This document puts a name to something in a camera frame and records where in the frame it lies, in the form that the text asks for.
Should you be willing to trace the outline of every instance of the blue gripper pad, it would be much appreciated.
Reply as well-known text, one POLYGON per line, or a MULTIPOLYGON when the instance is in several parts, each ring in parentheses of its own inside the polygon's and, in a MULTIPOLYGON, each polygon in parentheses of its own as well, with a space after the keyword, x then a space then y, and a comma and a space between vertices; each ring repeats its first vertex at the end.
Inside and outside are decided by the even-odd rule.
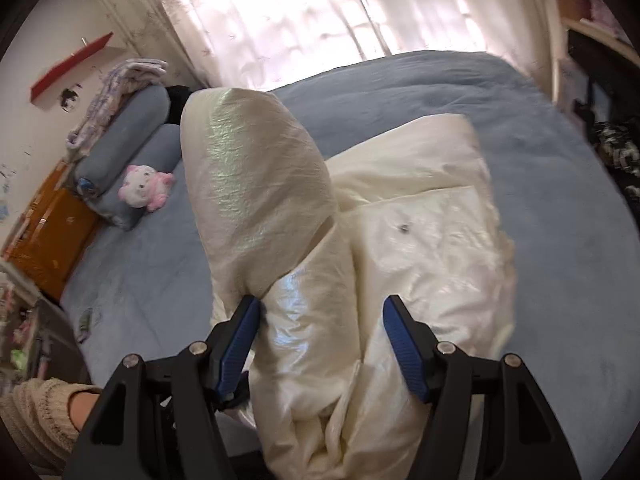
POLYGON ((253 298, 220 362, 220 382, 216 388, 218 398, 224 399, 236 390, 259 325, 260 300, 253 298))
POLYGON ((409 391, 426 402, 429 388, 424 381, 420 352, 391 298, 386 298, 382 307, 382 321, 409 391))

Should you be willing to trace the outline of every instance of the sweater cuff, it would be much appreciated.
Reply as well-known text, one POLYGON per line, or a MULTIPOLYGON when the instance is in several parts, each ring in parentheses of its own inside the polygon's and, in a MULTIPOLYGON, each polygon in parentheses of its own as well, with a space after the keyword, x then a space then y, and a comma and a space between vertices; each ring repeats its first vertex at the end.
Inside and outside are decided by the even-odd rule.
POLYGON ((100 393, 100 388, 87 384, 67 384, 58 379, 46 381, 36 393, 36 410, 41 427, 49 438, 71 453, 78 430, 69 417, 69 400, 79 392, 100 393))

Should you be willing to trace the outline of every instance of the blue bedsheet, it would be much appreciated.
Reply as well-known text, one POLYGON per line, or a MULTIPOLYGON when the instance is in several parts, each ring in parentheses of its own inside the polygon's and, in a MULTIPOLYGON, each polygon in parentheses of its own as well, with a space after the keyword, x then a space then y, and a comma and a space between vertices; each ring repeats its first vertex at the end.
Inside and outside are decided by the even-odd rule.
MULTIPOLYGON (((275 91, 335 155, 415 118, 466 115, 515 241, 519 353, 564 428, 585 480, 599 479, 640 419, 640 243, 580 133, 531 82, 485 54, 414 52, 275 91)), ((104 384, 128 352, 157 358, 209 332, 211 286, 184 183, 132 232, 98 234, 62 297, 104 384)))

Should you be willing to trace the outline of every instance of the pink and white plush toy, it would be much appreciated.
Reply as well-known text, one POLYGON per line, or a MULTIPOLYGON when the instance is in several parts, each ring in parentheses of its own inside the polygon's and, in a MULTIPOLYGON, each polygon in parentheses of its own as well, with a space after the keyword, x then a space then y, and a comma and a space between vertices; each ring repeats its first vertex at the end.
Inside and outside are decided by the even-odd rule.
POLYGON ((173 183, 171 173, 158 173, 150 166, 131 165, 118 190, 118 198, 131 207, 146 206, 147 211, 153 212, 164 205, 173 183))

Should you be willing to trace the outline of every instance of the red shelf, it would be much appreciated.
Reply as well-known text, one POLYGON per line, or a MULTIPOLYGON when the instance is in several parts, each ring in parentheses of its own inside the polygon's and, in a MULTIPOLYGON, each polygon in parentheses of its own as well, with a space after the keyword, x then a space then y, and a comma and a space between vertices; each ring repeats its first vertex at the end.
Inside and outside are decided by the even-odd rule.
POLYGON ((113 32, 105 34, 103 37, 89 43, 87 46, 81 48, 77 52, 74 52, 71 56, 67 57, 64 61, 61 61, 51 70, 49 70, 44 76, 42 76, 35 85, 31 87, 31 102, 42 94, 47 88, 49 88, 57 79, 62 77, 65 73, 69 72, 78 63, 84 61, 89 56, 92 56, 99 50, 104 49, 107 42, 113 36, 113 32))

